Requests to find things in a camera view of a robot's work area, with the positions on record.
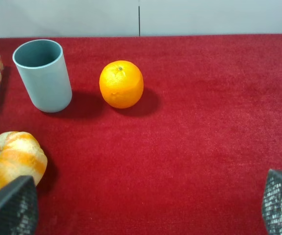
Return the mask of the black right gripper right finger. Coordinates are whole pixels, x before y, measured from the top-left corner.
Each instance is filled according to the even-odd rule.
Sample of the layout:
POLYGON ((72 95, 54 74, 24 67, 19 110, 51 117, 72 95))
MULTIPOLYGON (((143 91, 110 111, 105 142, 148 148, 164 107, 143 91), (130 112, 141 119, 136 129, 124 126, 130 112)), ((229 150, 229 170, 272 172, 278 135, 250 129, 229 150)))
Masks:
POLYGON ((282 235, 282 170, 268 171, 262 198, 262 218, 268 234, 282 235))

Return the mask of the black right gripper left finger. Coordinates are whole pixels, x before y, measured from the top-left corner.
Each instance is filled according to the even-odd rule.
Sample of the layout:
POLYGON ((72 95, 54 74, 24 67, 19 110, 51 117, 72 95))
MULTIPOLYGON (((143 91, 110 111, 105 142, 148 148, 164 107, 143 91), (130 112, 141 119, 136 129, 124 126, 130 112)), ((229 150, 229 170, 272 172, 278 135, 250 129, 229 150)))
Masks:
POLYGON ((0 235, 34 235, 38 199, 32 176, 19 176, 0 189, 0 235))

